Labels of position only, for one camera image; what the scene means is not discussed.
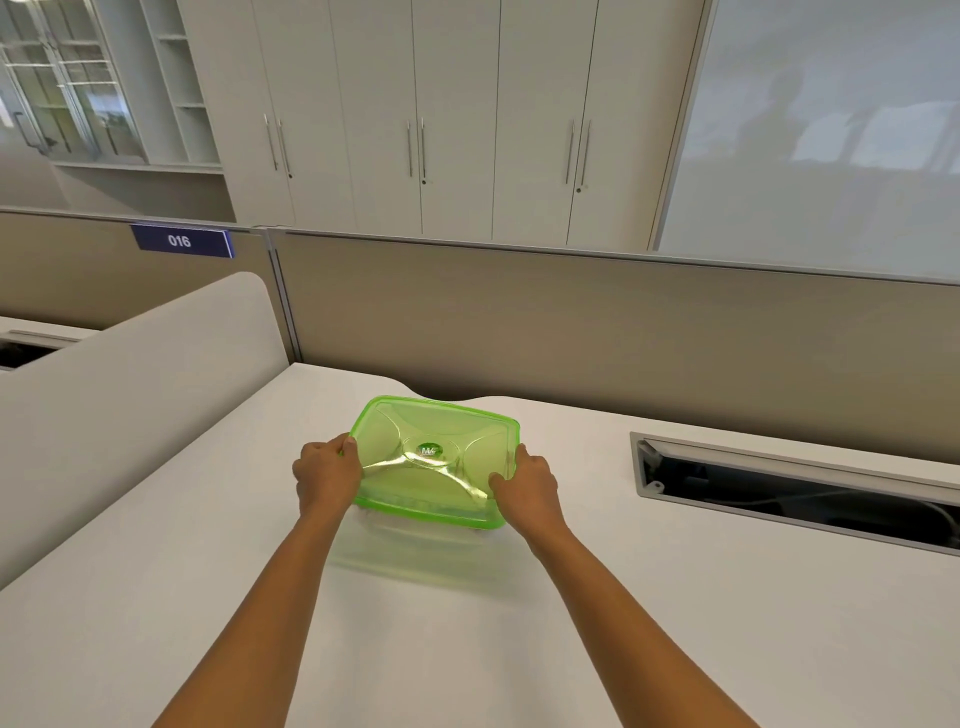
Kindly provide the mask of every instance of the cabinet handle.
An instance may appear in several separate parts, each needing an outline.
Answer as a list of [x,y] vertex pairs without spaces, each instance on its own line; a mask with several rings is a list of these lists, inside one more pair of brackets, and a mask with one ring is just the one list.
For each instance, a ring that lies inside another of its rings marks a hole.
[[287,140],[283,136],[283,119],[277,119],[276,132],[276,135],[280,137],[280,154],[283,156],[283,168],[287,170],[287,177],[292,180],[294,173],[290,170],[290,159],[287,157]]
[[26,143],[28,147],[32,147],[33,149],[38,150],[42,155],[46,157],[47,153],[50,150],[47,148],[47,145],[43,143],[43,134],[41,133],[37,134],[37,138],[40,139],[39,144],[31,144],[30,137],[27,136],[27,133],[23,129],[23,119],[21,117],[26,115],[27,114],[25,114],[23,111],[13,112],[13,121],[16,122],[16,128],[20,130],[20,135],[23,137],[23,141]]
[[263,114],[263,122],[267,125],[267,143],[270,145],[270,158],[274,161],[274,171],[276,171],[280,167],[276,163],[276,152],[274,152],[274,138],[270,134],[270,117],[267,116],[267,114]]
[[573,133],[576,131],[577,122],[570,119],[570,143],[566,147],[566,172],[564,172],[564,184],[570,184],[570,158],[573,157]]
[[423,183],[426,184],[426,124],[420,117],[420,157],[423,163]]
[[583,187],[587,182],[587,155],[590,153],[590,127],[593,126],[593,120],[587,122],[587,140],[584,142],[584,168],[580,170],[580,186]]
[[407,119],[407,167],[412,178],[414,176],[414,146],[413,142],[410,141],[410,119]]

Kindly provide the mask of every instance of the number plate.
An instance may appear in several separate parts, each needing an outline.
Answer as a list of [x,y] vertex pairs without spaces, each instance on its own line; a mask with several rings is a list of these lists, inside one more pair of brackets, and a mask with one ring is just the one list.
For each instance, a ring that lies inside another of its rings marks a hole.
[[229,231],[142,224],[130,225],[130,228],[141,251],[233,257]]

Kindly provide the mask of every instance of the green plastic container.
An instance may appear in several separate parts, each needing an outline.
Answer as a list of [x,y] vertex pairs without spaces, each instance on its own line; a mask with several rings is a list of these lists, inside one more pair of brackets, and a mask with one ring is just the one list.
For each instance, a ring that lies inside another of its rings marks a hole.
[[490,473],[513,476],[516,420],[433,400],[377,397],[350,431],[363,480],[358,505],[386,513],[499,528]]

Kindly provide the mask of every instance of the glass cabinet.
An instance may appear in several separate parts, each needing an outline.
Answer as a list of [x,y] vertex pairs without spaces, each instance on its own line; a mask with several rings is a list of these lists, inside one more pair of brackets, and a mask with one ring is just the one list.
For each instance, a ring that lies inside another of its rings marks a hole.
[[0,60],[28,144],[54,159],[144,161],[89,0],[0,0]]

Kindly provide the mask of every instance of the white cabinet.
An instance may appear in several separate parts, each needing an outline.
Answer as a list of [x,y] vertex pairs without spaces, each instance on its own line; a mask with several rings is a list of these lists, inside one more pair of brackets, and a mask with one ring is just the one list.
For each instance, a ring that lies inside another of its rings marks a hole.
[[499,0],[413,0],[423,235],[489,242]]
[[597,0],[503,0],[493,239],[566,244]]
[[293,226],[281,138],[250,0],[180,0],[237,222]]
[[569,247],[647,250],[702,11],[600,0]]
[[330,15],[357,230],[419,236],[420,121],[410,0],[330,0]]
[[253,0],[298,228],[356,230],[325,0]]

